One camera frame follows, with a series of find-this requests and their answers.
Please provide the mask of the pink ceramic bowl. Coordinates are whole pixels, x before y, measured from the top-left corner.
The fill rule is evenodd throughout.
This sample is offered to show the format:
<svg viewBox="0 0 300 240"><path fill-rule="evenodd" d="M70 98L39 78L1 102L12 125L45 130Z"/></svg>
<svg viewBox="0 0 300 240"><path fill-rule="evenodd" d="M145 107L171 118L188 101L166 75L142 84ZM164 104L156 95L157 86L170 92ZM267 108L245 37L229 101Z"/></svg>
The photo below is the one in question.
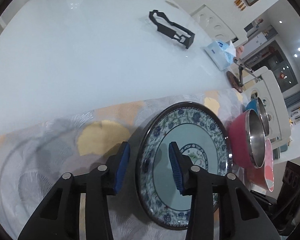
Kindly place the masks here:
<svg viewBox="0 0 300 240"><path fill-rule="evenodd" d="M264 181L266 189L270 192L274 190L274 160L273 149L269 139L266 140L266 151L264 156Z"/></svg>

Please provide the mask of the red steel bowl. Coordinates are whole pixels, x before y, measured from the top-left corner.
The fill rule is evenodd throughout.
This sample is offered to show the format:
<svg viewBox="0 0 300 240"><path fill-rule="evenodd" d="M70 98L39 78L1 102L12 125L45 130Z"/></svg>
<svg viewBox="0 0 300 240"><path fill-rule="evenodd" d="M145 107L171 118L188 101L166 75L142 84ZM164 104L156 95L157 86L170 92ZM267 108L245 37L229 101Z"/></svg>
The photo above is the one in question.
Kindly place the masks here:
<svg viewBox="0 0 300 240"><path fill-rule="evenodd" d="M259 115L249 109L241 113L228 129L232 158L242 168L261 168L264 164L266 139Z"/></svg>

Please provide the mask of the blue patterned plate two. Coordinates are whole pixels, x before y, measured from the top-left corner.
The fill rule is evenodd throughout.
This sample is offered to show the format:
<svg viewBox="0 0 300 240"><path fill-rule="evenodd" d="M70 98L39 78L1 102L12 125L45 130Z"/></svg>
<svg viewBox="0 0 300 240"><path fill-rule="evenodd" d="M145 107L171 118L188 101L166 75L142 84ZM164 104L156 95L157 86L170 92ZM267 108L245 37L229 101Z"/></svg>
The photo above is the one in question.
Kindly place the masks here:
<svg viewBox="0 0 300 240"><path fill-rule="evenodd" d="M229 173L229 138L221 120L207 107L175 103L147 125L136 159L138 198L152 221L170 230L187 228L193 166L218 176Z"/></svg>

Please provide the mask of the blue steel bowl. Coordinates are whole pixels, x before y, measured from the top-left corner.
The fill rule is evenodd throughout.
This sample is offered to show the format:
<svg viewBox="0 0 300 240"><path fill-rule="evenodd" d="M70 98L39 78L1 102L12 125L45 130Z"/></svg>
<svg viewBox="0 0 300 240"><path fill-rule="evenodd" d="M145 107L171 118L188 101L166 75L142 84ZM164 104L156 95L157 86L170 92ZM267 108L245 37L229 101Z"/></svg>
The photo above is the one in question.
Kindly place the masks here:
<svg viewBox="0 0 300 240"><path fill-rule="evenodd" d="M270 133L270 126L269 126L268 114L262 100L259 97L256 97L255 99L251 100L245 107L246 111L250 109L253 109L258 114L259 119L262 122L265 136L268 136Z"/></svg>

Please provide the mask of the fan pattern table mat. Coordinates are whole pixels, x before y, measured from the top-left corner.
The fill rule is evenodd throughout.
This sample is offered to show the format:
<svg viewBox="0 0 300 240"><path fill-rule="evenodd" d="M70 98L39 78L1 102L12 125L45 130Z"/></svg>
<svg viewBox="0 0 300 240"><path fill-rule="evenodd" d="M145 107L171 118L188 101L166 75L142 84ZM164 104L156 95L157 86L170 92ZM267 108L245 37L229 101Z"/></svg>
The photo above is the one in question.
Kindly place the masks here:
<svg viewBox="0 0 300 240"><path fill-rule="evenodd" d="M234 89L168 96L100 108L0 135L0 225L12 239L65 172L80 175L104 164L121 142L131 146L123 187L108 198L115 239L184 239L145 214L135 190L134 168L143 130L178 102L201 103L228 126L250 101Z"/></svg>

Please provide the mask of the white chair near right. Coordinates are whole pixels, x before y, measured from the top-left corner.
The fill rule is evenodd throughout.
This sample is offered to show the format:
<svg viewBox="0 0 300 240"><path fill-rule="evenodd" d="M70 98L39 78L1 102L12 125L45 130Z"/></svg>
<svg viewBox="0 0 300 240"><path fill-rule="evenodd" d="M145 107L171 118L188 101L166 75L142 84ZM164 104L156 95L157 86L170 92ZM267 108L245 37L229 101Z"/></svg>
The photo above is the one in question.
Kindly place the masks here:
<svg viewBox="0 0 300 240"><path fill-rule="evenodd" d="M278 148L288 143L291 127L287 107L274 73L266 66L243 78L244 94L251 99L259 97L269 117L269 135L272 147Z"/></svg>

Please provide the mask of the white chair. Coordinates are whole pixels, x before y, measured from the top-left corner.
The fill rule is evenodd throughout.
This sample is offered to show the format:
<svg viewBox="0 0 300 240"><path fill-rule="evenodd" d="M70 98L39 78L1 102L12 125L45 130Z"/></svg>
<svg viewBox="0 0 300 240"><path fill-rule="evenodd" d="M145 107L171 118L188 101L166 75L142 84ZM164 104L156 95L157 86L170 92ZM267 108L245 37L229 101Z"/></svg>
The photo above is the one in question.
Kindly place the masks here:
<svg viewBox="0 0 300 240"><path fill-rule="evenodd" d="M207 5L202 5L190 15L211 39L222 40L223 42L231 41L234 45L238 45L237 35Z"/></svg>
<svg viewBox="0 0 300 240"><path fill-rule="evenodd" d="M243 78L244 94L251 99L259 97L269 117L269 135L272 147L278 148L288 143L291 127L287 107L274 73L266 66Z"/></svg>

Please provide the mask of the blue tissue pack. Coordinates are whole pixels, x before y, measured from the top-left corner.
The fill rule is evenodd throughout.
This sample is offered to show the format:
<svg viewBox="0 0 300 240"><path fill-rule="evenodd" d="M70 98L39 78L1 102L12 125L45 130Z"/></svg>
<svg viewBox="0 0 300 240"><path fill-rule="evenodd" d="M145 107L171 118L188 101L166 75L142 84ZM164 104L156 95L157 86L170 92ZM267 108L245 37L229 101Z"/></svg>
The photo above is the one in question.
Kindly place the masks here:
<svg viewBox="0 0 300 240"><path fill-rule="evenodd" d="M213 41L204 50L220 71L230 67L236 57L236 49L231 41Z"/></svg>

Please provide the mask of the white dining table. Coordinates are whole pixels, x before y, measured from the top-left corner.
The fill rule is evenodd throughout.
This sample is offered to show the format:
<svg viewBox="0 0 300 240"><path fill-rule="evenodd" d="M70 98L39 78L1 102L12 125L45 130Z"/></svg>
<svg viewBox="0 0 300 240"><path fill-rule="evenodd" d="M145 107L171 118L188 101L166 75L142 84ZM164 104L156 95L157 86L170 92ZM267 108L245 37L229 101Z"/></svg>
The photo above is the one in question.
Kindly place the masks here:
<svg viewBox="0 0 300 240"><path fill-rule="evenodd" d="M189 49L149 12L193 33ZM170 0L29 0L0 35L0 135L124 102L229 88Z"/></svg>

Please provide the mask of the white chair far right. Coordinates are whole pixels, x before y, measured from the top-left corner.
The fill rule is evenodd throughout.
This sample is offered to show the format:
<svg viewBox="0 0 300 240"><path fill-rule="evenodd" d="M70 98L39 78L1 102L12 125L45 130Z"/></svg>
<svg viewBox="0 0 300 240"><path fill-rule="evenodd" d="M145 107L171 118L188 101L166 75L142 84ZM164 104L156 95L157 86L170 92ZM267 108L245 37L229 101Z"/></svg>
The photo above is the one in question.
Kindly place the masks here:
<svg viewBox="0 0 300 240"><path fill-rule="evenodd" d="M238 45L237 35L207 5L202 5L190 15L211 39L222 40L223 42L231 41L234 45Z"/></svg>

